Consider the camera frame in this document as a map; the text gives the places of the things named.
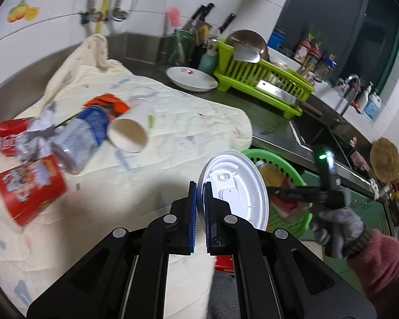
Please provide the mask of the grey gloved right hand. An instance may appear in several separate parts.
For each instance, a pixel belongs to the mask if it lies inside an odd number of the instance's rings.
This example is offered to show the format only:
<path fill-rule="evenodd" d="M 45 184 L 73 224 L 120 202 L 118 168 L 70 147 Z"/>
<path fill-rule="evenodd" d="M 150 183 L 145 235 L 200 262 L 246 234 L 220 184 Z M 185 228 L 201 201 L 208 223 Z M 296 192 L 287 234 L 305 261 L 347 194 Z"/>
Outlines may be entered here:
<path fill-rule="evenodd" d="M 362 251 L 370 237 L 360 216 L 349 207 L 315 210 L 311 230 L 324 255 L 337 259 Z"/>

